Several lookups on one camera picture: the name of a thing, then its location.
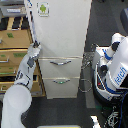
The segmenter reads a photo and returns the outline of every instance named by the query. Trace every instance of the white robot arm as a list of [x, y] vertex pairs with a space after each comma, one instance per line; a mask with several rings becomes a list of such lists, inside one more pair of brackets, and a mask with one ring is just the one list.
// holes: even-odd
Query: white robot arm
[[20, 63], [14, 85], [4, 95], [1, 128], [25, 128], [21, 123], [21, 115], [31, 105], [30, 90], [36, 67], [35, 60], [39, 57], [40, 49], [41, 45], [30, 45], [28, 53]]

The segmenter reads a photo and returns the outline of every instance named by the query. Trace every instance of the black cable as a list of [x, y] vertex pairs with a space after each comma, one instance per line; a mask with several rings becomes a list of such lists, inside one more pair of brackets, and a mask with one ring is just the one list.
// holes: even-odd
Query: black cable
[[99, 3], [104, 3], [106, 0], [97, 0]]

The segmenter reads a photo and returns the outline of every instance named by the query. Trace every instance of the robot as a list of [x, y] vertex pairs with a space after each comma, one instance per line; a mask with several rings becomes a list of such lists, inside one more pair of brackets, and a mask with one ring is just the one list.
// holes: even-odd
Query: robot
[[93, 90], [102, 103], [117, 104], [128, 91], [128, 37], [112, 36], [111, 46], [96, 47], [92, 62]]
[[32, 101], [30, 90], [33, 84], [35, 60], [39, 57], [40, 44], [31, 44], [27, 54], [20, 63], [14, 85], [5, 93], [1, 128], [25, 128], [21, 115], [25, 113]]

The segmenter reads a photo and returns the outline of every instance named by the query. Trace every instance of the white panel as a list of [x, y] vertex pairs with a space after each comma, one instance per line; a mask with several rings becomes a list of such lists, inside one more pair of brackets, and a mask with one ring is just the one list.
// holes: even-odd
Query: white panel
[[47, 99], [77, 97], [79, 79], [70, 79], [70, 81], [63, 84], [53, 81], [53, 79], [43, 80]]
[[[92, 0], [30, 0], [38, 41], [42, 50], [40, 57], [82, 56], [90, 17]], [[49, 16], [40, 17], [37, 3], [48, 2]]]
[[82, 59], [39, 59], [39, 65], [42, 78], [79, 77]]

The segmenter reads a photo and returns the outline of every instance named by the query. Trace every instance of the white refrigerator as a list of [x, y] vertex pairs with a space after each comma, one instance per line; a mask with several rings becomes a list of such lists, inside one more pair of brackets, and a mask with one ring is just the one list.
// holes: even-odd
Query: white refrigerator
[[24, 0], [42, 49], [39, 65], [46, 96], [76, 98], [92, 0]]

